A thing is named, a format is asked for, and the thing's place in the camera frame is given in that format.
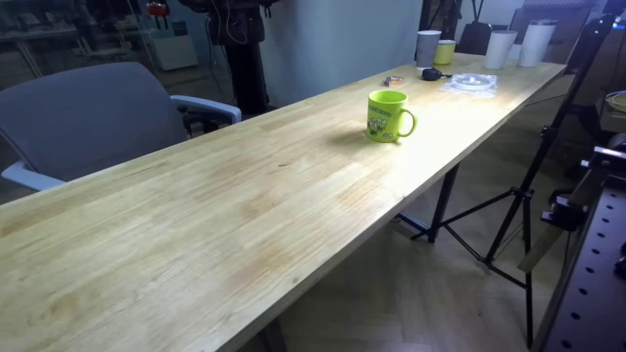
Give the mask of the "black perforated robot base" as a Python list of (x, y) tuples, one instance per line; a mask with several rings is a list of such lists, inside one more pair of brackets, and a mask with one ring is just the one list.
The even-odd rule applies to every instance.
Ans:
[(626, 154), (596, 146), (586, 223), (531, 352), (626, 352)]

